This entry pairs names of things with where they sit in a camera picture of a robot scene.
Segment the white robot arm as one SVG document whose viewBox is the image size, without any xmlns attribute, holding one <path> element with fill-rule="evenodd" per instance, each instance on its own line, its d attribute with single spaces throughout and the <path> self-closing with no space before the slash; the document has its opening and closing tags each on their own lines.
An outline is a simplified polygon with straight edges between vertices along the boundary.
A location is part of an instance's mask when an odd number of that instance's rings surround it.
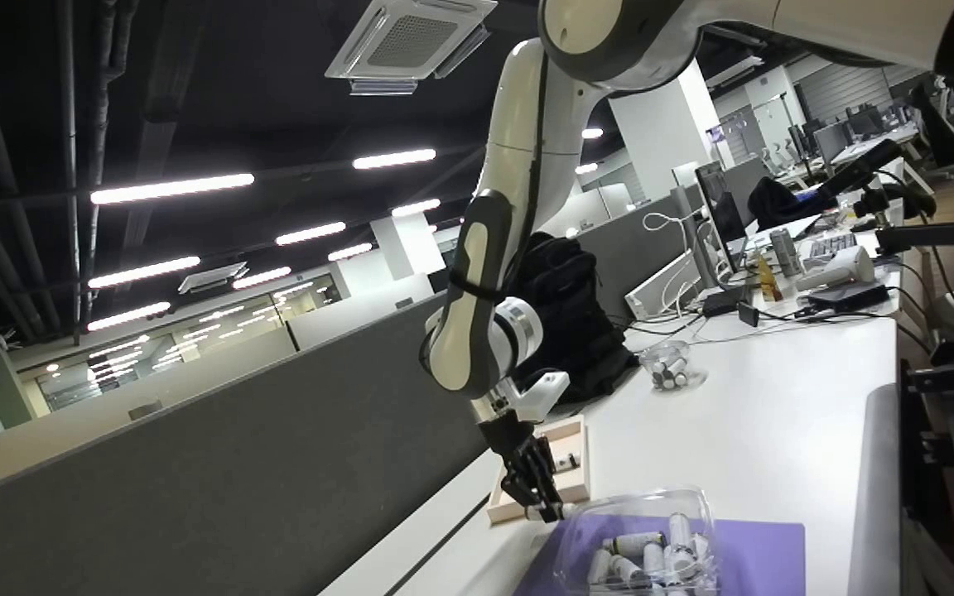
<svg viewBox="0 0 954 596">
<path fill-rule="evenodd" d="M 712 25 L 755 25 L 954 76 L 954 0 L 539 0 L 536 34 L 505 53 L 497 79 L 448 298 L 428 322 L 424 369 L 471 400 L 504 459 L 499 490 L 544 518 L 555 518 L 563 499 L 549 445 L 533 422 L 568 377 L 546 369 L 531 392 L 513 384 L 544 345 L 544 322 L 510 284 L 531 231 L 568 195 L 593 106 L 671 84 Z"/>
</svg>

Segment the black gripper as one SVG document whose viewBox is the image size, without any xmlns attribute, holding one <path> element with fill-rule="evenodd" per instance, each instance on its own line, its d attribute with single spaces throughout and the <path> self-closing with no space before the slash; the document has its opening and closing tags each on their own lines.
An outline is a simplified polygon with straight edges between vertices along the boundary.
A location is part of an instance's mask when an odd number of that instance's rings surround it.
<svg viewBox="0 0 954 596">
<path fill-rule="evenodd" d="M 563 499 L 554 490 L 549 445 L 533 435 L 515 415 L 504 415 L 481 428 L 488 448 L 504 459 L 499 490 L 515 505 L 533 505 L 544 523 L 563 516 Z"/>
</svg>

